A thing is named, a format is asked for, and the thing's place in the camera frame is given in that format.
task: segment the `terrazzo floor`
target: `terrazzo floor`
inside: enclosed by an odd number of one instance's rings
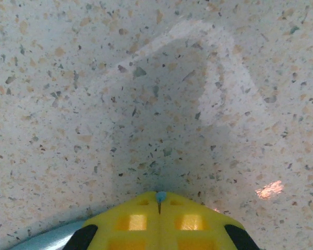
[[[0,0],[0,249],[149,190],[313,249],[313,0]]]

